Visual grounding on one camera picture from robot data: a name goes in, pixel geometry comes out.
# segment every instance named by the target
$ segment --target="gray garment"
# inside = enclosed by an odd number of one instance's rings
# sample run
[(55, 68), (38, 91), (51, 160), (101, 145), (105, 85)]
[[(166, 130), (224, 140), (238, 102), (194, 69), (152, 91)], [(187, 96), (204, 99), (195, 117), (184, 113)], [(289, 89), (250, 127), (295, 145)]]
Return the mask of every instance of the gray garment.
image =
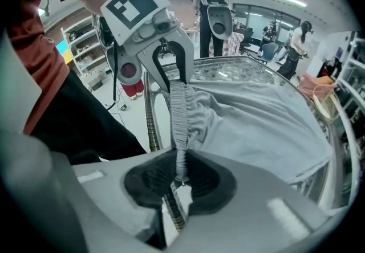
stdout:
[(172, 133), (186, 177), (187, 149), (264, 168), (292, 184), (329, 162), (332, 147), (304, 98), (279, 85), (171, 81)]

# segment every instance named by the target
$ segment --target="cable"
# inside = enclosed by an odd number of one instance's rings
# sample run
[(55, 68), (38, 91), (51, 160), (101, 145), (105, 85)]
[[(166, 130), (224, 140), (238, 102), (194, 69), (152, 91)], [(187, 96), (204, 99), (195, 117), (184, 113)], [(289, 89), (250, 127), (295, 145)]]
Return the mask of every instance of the cable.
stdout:
[(121, 124), (123, 124), (124, 126), (125, 126), (125, 124), (124, 124), (124, 121), (123, 121), (123, 118), (122, 118), (122, 116), (121, 116), (121, 114), (118, 112), (115, 112), (115, 113), (110, 113), (110, 114), (112, 114), (112, 115), (114, 115), (114, 114), (118, 114), (119, 115), (119, 117), (120, 117), (120, 122), (121, 122)]
[(116, 74), (118, 74), (118, 44), (116, 40), (114, 39), (114, 45), (113, 45), (113, 54), (114, 54), (114, 82), (113, 82), (113, 100), (114, 103), (107, 108), (107, 110), (110, 110), (115, 104), (116, 104)]
[(124, 104), (126, 104), (126, 103), (125, 103), (125, 100), (124, 100), (124, 97), (123, 97), (123, 95), (121, 94), (123, 91), (124, 91), (124, 90), (123, 90), (122, 88), (118, 88), (118, 90), (117, 90), (117, 94), (118, 94), (118, 100), (117, 100), (117, 103), (120, 101), (120, 98), (122, 98), (122, 99), (123, 99), (123, 103), (124, 103)]

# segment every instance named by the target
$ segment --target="chair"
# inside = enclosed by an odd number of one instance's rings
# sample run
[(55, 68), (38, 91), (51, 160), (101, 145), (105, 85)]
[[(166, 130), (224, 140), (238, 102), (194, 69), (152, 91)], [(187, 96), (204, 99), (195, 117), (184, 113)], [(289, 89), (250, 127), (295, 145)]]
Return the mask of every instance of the chair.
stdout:
[(274, 59), (274, 55), (279, 49), (279, 45), (274, 42), (270, 42), (262, 46), (262, 56), (258, 56), (257, 54), (251, 55), (255, 60), (259, 60), (260, 62), (267, 64), (270, 63)]

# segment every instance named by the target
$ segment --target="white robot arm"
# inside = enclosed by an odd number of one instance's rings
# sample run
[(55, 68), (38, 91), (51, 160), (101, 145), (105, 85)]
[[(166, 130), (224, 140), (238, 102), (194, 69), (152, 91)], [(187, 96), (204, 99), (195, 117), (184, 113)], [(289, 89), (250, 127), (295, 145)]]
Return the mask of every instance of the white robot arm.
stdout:
[[(158, 60), (158, 49), (168, 42), (176, 55), (180, 80), (188, 84), (193, 73), (194, 47), (189, 36), (180, 28), (180, 22), (170, 16), (168, 0), (108, 0), (102, 13), (118, 45), (109, 63), (117, 78), (125, 85), (137, 83), (142, 76), (142, 65), (158, 85), (169, 92), (169, 80)], [(135, 66), (135, 74), (129, 76), (124, 66)]]

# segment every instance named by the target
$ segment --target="orange item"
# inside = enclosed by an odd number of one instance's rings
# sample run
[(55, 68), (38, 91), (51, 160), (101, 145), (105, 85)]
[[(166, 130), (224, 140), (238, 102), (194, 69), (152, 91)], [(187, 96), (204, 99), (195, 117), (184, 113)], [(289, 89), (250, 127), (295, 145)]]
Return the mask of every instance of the orange item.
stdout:
[(303, 95), (306, 95), (310, 99), (313, 100), (313, 91), (315, 88), (315, 95), (321, 99), (324, 98), (329, 92), (331, 92), (336, 87), (335, 84), (333, 84), (333, 81), (330, 77), (324, 76), (324, 77), (312, 77), (305, 73), (300, 80), (299, 83), (299, 91)]

